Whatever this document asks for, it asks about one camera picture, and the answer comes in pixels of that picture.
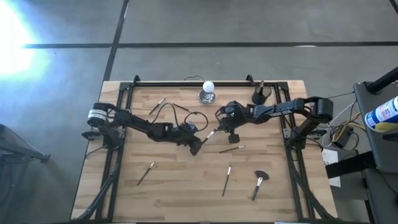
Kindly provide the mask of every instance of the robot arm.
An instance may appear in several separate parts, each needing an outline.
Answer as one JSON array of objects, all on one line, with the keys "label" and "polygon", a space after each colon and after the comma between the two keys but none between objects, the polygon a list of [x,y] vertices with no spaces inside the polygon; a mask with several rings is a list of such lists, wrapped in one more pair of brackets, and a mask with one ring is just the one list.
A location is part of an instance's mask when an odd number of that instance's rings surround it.
[{"label": "robot arm", "polygon": [[[111,110],[115,111],[113,121],[108,120]],[[201,140],[194,135],[198,129],[191,122],[182,123],[177,127],[173,127],[172,123],[151,123],[131,114],[129,110],[117,109],[109,103],[95,103],[90,110],[87,123],[93,128],[98,128],[104,136],[104,144],[110,148],[119,146],[120,136],[117,128],[120,126],[145,133],[148,138],[157,142],[190,146],[190,152],[194,156],[201,147]]]},{"label": "robot arm", "polygon": [[[307,103],[313,103],[313,109],[311,111],[306,109],[305,104]],[[293,133],[290,138],[293,139],[299,134],[305,139],[307,134],[320,123],[327,123],[333,119],[333,102],[327,98],[311,97],[306,99],[296,98],[292,101],[279,103],[273,106],[247,105],[247,107],[244,107],[236,101],[231,101],[217,111],[216,117],[220,125],[216,130],[230,133],[228,137],[229,142],[237,143],[239,142],[239,136],[234,133],[236,128],[246,123],[262,124],[271,118],[294,113],[302,114],[307,119],[301,126],[293,128]],[[221,114],[225,114],[226,116],[219,119],[218,116]]]}]

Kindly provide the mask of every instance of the blue can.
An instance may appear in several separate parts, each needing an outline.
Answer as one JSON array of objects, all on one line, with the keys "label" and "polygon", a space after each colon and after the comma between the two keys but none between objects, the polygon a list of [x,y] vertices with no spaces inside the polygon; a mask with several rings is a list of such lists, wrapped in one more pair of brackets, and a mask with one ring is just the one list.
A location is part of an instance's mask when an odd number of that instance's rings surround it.
[{"label": "blue can", "polygon": [[368,112],[364,120],[370,129],[379,133],[398,128],[398,96]]}]

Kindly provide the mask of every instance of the wooden table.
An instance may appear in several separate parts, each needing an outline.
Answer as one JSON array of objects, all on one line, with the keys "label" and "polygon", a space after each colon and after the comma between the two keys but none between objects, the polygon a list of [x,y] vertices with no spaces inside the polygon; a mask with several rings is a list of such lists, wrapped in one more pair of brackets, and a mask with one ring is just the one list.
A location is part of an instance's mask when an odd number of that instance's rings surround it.
[{"label": "wooden table", "polygon": [[[291,99],[306,98],[304,82],[287,81]],[[100,102],[116,104],[120,82],[104,82]],[[156,113],[149,111],[163,98],[193,111],[205,113],[208,127],[195,135],[204,139],[217,127],[215,111],[231,100],[242,105],[251,103],[253,87],[216,87],[216,101],[203,105],[198,100],[198,87],[135,87],[131,111],[152,120]],[[275,94],[266,105],[276,103]],[[176,108],[179,123],[188,114]],[[295,117],[300,124],[304,117]],[[202,116],[191,116],[198,128],[205,125]],[[158,122],[173,122],[172,109],[166,106]],[[287,168],[286,154],[278,118],[261,125],[246,124],[236,129],[245,148],[219,154],[234,147],[228,142],[228,134],[218,132],[192,156],[188,147],[167,142],[154,142],[139,131],[128,129],[124,157],[119,179],[114,222],[271,222],[296,221],[294,199]],[[92,141],[88,152],[102,141]],[[82,214],[98,193],[101,184],[106,151],[91,154],[84,163],[76,195],[72,218]],[[319,147],[307,145],[303,157],[310,188],[320,203],[337,216],[325,166]],[[139,186],[149,165],[154,168]],[[225,196],[224,187],[228,166],[232,171]],[[256,169],[264,169],[270,179],[263,182],[254,202],[251,195],[256,186]],[[301,194],[303,210],[305,202]],[[108,203],[104,204],[104,213]]]}]

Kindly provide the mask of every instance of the concrete floor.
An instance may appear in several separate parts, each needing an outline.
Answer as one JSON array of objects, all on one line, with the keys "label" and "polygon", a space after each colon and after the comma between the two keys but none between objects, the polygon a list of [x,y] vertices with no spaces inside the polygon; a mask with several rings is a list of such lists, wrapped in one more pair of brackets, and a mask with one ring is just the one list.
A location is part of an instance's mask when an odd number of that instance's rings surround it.
[{"label": "concrete floor", "polygon": [[[5,223],[67,221],[87,145],[80,133],[88,128],[110,49],[16,50],[11,43],[111,44],[123,0],[0,4],[0,17],[7,16],[0,22],[0,123],[52,155],[46,164],[31,163]],[[398,41],[397,22],[388,0],[131,0],[120,43]],[[252,74],[302,79],[309,96],[331,96],[380,77],[397,58],[398,46],[119,49],[110,80]],[[353,100],[336,98],[335,111]],[[365,137],[359,148],[369,150]],[[362,202],[335,196],[341,218],[366,220]]]}]

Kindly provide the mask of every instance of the white ball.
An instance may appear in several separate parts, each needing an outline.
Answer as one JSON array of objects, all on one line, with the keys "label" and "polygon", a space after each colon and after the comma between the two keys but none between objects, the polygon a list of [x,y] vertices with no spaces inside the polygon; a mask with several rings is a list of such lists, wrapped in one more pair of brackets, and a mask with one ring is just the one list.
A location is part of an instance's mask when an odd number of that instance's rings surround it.
[{"label": "white ball", "polygon": [[203,90],[207,93],[214,91],[214,83],[211,81],[205,81],[203,84]]}]

